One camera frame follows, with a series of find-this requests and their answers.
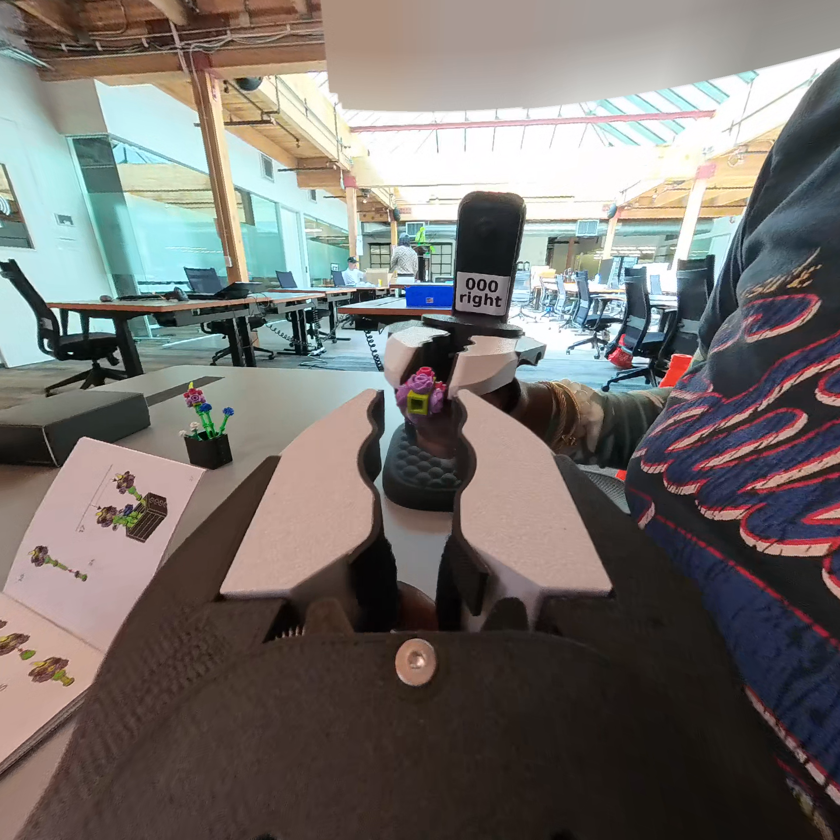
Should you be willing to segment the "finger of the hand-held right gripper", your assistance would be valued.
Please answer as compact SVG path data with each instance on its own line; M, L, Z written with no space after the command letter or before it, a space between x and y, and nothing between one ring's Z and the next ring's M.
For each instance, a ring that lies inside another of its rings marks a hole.
M507 385L518 367L518 338L472 336L454 357L454 397L461 392L478 396Z
M449 333L423 324L393 324L385 342L383 372L385 381L397 389L417 369L436 361L446 361Z

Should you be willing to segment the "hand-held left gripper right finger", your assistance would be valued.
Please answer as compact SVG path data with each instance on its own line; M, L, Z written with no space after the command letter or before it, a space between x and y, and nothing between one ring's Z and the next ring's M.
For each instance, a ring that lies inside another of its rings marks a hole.
M485 625L506 599L518 600L527 625L535 626L549 599L613 591L559 465L533 435L537 451L507 451L501 458L460 448L466 475L455 502L449 564L464 626Z

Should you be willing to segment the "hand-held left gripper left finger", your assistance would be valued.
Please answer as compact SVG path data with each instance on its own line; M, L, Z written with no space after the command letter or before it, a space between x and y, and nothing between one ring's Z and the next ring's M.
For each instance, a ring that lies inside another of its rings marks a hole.
M280 458L221 586L300 614L334 598L353 624L395 624L396 562L375 480L385 395L367 389L303 430Z

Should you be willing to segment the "grey background desk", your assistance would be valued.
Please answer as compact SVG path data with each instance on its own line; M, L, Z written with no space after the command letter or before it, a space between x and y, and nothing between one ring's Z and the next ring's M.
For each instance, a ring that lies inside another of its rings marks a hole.
M379 372L384 371L384 365L375 340L371 336L373 332L379 333L393 324L420 322L427 314L439 316L449 313L450 310L444 308L410 307L406 299L392 297L360 301L338 307L339 316L352 319L354 330L364 333L375 368Z

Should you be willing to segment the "wooden background desk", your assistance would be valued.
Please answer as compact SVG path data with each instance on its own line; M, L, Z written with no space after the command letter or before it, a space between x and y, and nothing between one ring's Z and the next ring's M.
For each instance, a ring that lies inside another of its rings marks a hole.
M320 290L282 290L259 292L234 300L58 301L47 305L61 313L74 312L92 319L111 321L122 368L132 378L144 372L137 344L129 328L129 322L133 319L150 316L161 326L177 328L205 322L231 321L233 325L227 332L233 365L256 368L256 350L251 341L248 319L268 312L296 315L326 298L326 294Z

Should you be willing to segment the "person's right hand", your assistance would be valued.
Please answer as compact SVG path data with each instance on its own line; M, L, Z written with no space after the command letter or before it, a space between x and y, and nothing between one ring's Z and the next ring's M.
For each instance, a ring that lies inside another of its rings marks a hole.
M427 432L435 451L450 457L466 445L479 457L491 459L501 458L502 452L537 451L539 441L511 416L521 395L517 378L489 395L460 389L452 399L444 400L443 410L430 420Z

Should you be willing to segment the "gold bangle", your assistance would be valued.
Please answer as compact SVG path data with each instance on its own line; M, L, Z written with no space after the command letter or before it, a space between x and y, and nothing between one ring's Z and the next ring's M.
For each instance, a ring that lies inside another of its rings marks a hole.
M604 424L604 395L579 382L563 380L562 384L569 389L574 404L574 443L582 453L592 455Z
M578 445L581 406L568 384L548 381L546 388L552 400L552 414L545 434L545 442L556 455Z

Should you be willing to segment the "black office chair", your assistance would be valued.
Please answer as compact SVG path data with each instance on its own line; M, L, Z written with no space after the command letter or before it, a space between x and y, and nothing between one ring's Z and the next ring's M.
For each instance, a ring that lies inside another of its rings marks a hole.
M598 360L605 354L607 345L612 340L611 330L623 324L623 315L611 314L608 311L611 299L591 291L585 272L579 271L575 274L575 284L577 304L571 323L584 337L570 344L565 353L570 355L573 350L588 344L594 351L594 358Z
M666 331L654 373L657 385L667 371L673 353L694 357L698 347L700 320L714 286L716 258L679 259L676 269L676 311Z
M58 320L15 260L3 260L1 273L35 315L37 344L40 352L52 357L55 361L89 363L87 372L74 374L46 387L45 397L53 396L58 390L68 385L79 383L81 390L84 391L104 385L108 380L119 382L129 378L128 373L117 368L119 343L114 334L91 332L89 316L80 316L80 332L68 332L67 318Z

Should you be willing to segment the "black wrist rest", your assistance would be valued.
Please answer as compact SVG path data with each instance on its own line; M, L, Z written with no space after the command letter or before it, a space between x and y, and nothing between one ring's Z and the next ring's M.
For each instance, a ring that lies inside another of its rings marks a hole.
M465 477L456 420L418 425L404 420L397 427L381 473L388 501L414 511L453 513Z

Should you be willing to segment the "LEGO flower bouquet in pot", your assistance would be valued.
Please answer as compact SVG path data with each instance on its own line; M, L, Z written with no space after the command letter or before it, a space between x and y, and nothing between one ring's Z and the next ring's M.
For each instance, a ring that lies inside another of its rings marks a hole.
M235 415L231 406L222 409L222 418L214 421L214 408L203 390L190 381L182 398L195 415L189 428L180 432L191 465L215 470L233 463L233 451L227 435L227 425Z

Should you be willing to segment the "instruction booklet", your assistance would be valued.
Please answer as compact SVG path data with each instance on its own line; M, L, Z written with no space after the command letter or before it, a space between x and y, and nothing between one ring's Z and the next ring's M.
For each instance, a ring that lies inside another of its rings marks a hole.
M205 472L87 437L59 469L2 589L3 773L77 711Z

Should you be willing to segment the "flat black box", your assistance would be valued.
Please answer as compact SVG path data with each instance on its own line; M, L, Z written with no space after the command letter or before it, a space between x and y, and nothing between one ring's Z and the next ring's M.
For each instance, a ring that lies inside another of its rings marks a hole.
M1 411L1 464L60 467L82 438L114 444L150 425L142 393L94 388L39 397Z

